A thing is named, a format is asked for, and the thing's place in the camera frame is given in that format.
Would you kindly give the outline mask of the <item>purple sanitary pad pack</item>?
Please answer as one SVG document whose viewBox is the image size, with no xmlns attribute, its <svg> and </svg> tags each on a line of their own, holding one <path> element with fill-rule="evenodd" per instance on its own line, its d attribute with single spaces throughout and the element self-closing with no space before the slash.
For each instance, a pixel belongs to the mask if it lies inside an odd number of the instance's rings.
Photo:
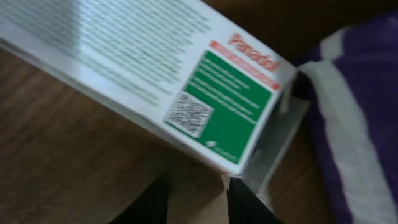
<svg viewBox="0 0 398 224">
<path fill-rule="evenodd" d="M 298 70 L 336 221 L 396 223 L 397 11 L 334 32 Z"/>
</svg>

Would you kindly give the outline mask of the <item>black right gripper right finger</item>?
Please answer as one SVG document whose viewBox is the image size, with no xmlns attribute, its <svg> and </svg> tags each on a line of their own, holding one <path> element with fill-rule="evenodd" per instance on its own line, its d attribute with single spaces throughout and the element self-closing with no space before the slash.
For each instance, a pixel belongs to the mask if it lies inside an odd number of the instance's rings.
<svg viewBox="0 0 398 224">
<path fill-rule="evenodd" d="M 241 179 L 230 179 L 226 195 L 229 224 L 284 224 Z"/>
</svg>

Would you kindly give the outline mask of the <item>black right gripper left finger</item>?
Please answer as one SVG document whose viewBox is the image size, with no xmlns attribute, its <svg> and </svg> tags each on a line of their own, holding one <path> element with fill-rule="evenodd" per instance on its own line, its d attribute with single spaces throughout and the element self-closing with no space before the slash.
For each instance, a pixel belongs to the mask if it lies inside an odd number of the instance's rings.
<svg viewBox="0 0 398 224">
<path fill-rule="evenodd" d="M 172 185 L 161 175 L 109 224 L 166 224 Z"/>
</svg>

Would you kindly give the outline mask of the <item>white green medicine box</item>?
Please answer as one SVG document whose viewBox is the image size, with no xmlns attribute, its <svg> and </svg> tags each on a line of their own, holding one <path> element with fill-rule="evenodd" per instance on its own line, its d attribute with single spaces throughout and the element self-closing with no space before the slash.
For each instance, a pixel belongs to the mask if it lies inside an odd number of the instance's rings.
<svg viewBox="0 0 398 224">
<path fill-rule="evenodd" d="M 262 194 L 297 69 L 203 1 L 2 0 L 1 47 Z"/>
</svg>

